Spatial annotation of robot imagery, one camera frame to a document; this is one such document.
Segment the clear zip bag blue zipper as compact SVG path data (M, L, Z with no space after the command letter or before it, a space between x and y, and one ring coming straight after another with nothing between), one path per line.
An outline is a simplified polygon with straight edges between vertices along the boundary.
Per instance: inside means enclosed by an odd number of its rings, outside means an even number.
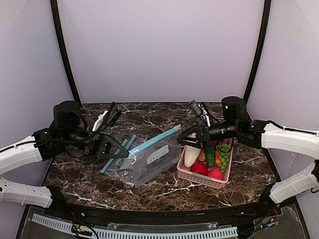
M140 187L178 162L181 146L176 138L180 133L178 124L146 141L136 137L129 156L122 158L119 166L115 166L116 158L109 159L100 173L118 178L130 187Z

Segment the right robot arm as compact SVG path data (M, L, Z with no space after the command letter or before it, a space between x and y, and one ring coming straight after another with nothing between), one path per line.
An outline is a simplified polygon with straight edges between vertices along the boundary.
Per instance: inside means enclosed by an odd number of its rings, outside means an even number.
M223 122L211 126L196 124L177 138L180 144L203 148L214 141L236 138L252 148L280 149L314 159L309 166L288 179L266 187L259 201L277 205L288 198L319 186L319 133L280 126L268 120L250 120L246 102L239 97L222 99Z

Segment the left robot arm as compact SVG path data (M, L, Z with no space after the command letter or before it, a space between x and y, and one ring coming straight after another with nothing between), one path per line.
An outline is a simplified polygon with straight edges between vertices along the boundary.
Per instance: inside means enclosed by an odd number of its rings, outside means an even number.
M96 120L92 130L80 112L76 101L64 101L53 108L53 121L48 128L0 150L0 173L4 175L22 166L54 159L69 146L80 149L83 155L97 159L126 158L129 152L114 137L104 134L122 112L111 103ZM38 187L0 179L1 202L28 204L49 208L64 197L57 187Z

